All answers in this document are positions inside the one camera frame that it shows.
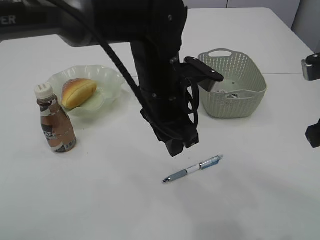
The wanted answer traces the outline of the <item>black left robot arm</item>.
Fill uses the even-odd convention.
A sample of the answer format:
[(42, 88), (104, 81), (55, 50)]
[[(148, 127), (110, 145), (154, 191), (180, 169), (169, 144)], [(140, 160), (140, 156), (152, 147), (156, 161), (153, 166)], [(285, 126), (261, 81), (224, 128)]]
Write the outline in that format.
[(57, 35), (100, 46), (175, 157), (199, 142), (197, 69), (179, 59), (187, 15), (181, 0), (3, 0), (0, 39)]

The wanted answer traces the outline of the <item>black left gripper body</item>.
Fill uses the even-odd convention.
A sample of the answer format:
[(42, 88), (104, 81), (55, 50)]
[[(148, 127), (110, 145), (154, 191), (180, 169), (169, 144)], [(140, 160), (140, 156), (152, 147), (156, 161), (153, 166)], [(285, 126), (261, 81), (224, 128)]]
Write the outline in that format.
[(155, 119), (148, 116), (145, 109), (140, 111), (142, 117), (150, 124), (157, 139), (166, 143), (170, 139), (183, 140), (184, 148), (190, 148), (199, 143), (198, 113), (193, 113), (194, 119), (182, 117), (171, 122), (155, 123)]

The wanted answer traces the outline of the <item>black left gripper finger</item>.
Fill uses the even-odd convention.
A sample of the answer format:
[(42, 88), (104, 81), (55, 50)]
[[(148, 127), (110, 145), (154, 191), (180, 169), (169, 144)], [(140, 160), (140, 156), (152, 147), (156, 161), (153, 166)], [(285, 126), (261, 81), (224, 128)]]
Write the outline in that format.
[(184, 141), (179, 139), (170, 139), (165, 145), (171, 157), (181, 154), (184, 149)]

